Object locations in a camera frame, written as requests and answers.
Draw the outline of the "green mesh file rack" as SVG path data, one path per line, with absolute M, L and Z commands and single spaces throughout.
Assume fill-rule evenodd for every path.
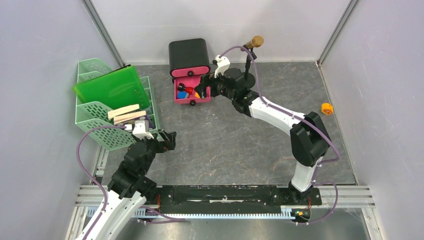
M 107 66 L 99 58 L 91 58 L 79 61 L 77 64 L 76 83 L 80 79 L 79 75 L 91 71 L 109 73 L 114 70 Z M 160 129 L 160 122 L 157 113 L 154 91 L 152 89 L 152 85 L 148 76 L 141 76 L 140 74 L 138 74 L 138 76 L 145 88 L 145 91 L 150 101 L 150 107 L 145 109 L 140 108 L 140 110 L 146 111 L 146 118 L 147 120 L 149 120 L 149 132 L 152 134 L 156 134 L 158 132 L 158 129 Z M 98 101 L 81 103 L 76 97 L 75 124 L 79 126 L 84 132 L 92 130 L 90 136 L 109 151 L 127 148 L 136 140 L 132 137 L 130 132 L 113 127 L 113 119 L 108 119 L 108 111 L 111 110 L 114 109 L 111 109 Z

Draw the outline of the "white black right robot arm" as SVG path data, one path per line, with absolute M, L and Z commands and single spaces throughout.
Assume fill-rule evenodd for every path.
M 262 120 L 282 130 L 290 137 L 292 155 L 296 159 L 295 173 L 289 182 L 289 199 L 302 204 L 313 188 L 313 176 L 317 164 L 323 159 L 330 145 L 328 132 L 315 113 L 303 114 L 273 105 L 252 90 L 256 78 L 251 73 L 229 68 L 224 73 L 204 74 L 194 88 L 201 98 L 224 96 L 241 114 Z

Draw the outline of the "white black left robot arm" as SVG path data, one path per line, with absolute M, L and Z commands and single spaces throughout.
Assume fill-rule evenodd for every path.
M 146 175 L 157 154 L 175 149 L 176 136 L 160 129 L 152 138 L 136 137 L 107 187 L 93 180 L 103 199 L 77 239 L 114 240 L 142 205 L 156 200 L 157 184 Z

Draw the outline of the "red black stamp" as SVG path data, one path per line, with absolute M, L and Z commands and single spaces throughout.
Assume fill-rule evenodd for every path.
M 189 95 L 191 95 L 195 92 L 193 87 L 186 86 L 185 84 L 183 84 L 181 82 L 177 85 L 177 90 L 180 91 L 180 92 L 186 92 Z

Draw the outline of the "green clip file folder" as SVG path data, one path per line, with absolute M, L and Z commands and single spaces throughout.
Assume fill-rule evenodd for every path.
M 134 66 L 127 65 L 107 73 L 90 71 L 79 75 L 72 87 L 82 103 L 100 102 L 115 110 L 130 105 L 151 106 L 148 94 Z

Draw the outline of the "blue eraser block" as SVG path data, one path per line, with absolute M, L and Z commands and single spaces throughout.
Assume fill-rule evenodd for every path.
M 185 91 L 178 91 L 176 98 L 177 99 L 187 99 L 190 96 L 190 94 L 188 92 Z

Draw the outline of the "black pink drawer organizer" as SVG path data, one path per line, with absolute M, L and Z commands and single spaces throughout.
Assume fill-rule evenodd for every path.
M 173 100 L 176 104 L 194 107 L 199 103 L 207 103 L 211 98 L 196 98 L 194 90 L 186 99 L 177 99 L 179 83 L 195 89 L 201 76 L 210 72 L 207 42 L 203 38 L 175 40 L 168 44 L 169 74 L 173 84 Z

